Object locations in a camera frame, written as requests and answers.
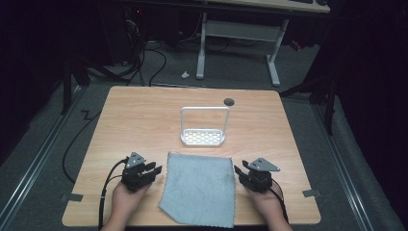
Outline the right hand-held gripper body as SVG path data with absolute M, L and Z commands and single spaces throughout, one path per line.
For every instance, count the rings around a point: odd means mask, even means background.
M 247 180 L 243 184 L 255 193 L 264 193 L 272 185 L 272 173 L 280 171 L 280 167 L 274 165 L 265 158 L 258 158 L 250 163 L 251 170 L 248 171 Z

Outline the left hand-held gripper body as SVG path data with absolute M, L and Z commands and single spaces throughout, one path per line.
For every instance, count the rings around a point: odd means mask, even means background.
M 124 184 L 131 193 L 149 184 L 149 176 L 145 174 L 146 159 L 137 152 L 132 152 L 127 159 L 124 170 L 122 171 L 121 183 Z

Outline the person's right hand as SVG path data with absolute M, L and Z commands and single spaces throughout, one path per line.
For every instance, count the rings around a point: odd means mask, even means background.
M 256 210 L 267 224 L 274 224 L 278 221 L 285 221 L 281 202 L 283 193 L 279 186 L 274 184 L 267 192 L 254 192 L 247 189 Z

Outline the person's left hand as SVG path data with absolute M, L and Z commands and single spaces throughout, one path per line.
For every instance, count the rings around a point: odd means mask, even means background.
M 111 219 L 126 224 L 137 211 L 150 187 L 151 185 L 148 184 L 136 192 L 130 192 L 124 184 L 119 182 L 113 191 Z

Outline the grey towel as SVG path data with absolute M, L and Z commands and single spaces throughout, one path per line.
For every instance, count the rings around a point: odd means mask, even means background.
M 159 208 L 177 223 L 233 228 L 236 183 L 230 158 L 169 153 Z

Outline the black metal stand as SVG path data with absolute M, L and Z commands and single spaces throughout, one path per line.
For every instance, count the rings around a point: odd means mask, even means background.
M 332 136 L 332 120 L 335 113 L 334 104 L 336 97 L 336 88 L 339 81 L 339 77 L 336 74 L 324 75 L 310 80 L 305 80 L 303 83 L 284 90 L 279 93 L 281 97 L 288 97 L 296 92 L 309 91 L 309 102 L 311 104 L 319 104 L 323 102 L 325 104 L 325 111 L 323 117 L 323 124 L 326 132 Z
M 72 104 L 72 79 L 75 79 L 80 87 L 88 87 L 90 78 L 88 68 L 91 67 L 106 77 L 115 81 L 124 81 L 123 78 L 114 74 L 104 66 L 92 62 L 85 57 L 70 53 L 66 56 L 63 70 L 64 101 L 62 114 L 65 115 Z

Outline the white-framed desk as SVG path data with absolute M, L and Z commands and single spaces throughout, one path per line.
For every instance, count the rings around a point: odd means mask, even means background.
M 212 4 L 222 4 L 259 10 L 277 10 L 279 13 L 310 13 L 311 15 L 320 15 L 321 13 L 326 14 L 330 12 L 330 8 L 325 3 L 320 3 L 320 0 L 203 0 L 203 2 L 205 7 L 209 7 Z M 203 13 L 196 78 L 203 79 L 205 76 L 207 37 L 266 41 L 273 44 L 271 53 L 266 55 L 270 79 L 275 87 L 279 87 L 280 80 L 276 70 L 275 59 L 288 24 L 289 18 L 287 16 L 282 19 L 279 25 L 268 26 L 249 22 L 208 19 L 207 14 Z

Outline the metal floor rail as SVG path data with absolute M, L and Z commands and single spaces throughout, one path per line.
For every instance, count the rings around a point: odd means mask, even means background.
M 350 174 L 344 164 L 343 157 L 341 155 L 340 149 L 336 144 L 336 141 L 332 135 L 327 131 L 324 124 L 324 115 L 320 106 L 312 105 L 312 111 L 319 122 L 320 130 L 322 131 L 326 142 L 328 143 L 330 149 L 330 156 L 333 161 L 334 168 L 338 174 L 339 180 L 344 189 L 345 196 L 347 198 L 348 204 L 356 218 L 358 226 L 361 231 L 374 231 L 372 222 L 366 211 L 364 203 L 358 193 Z
M 7 162 L 0 167 L 0 231 L 7 231 L 24 203 L 27 194 L 36 184 L 73 108 L 81 100 L 87 87 L 75 87 L 73 99 L 65 113 L 60 108 L 64 92 L 57 90 L 30 123 L 30 127 Z

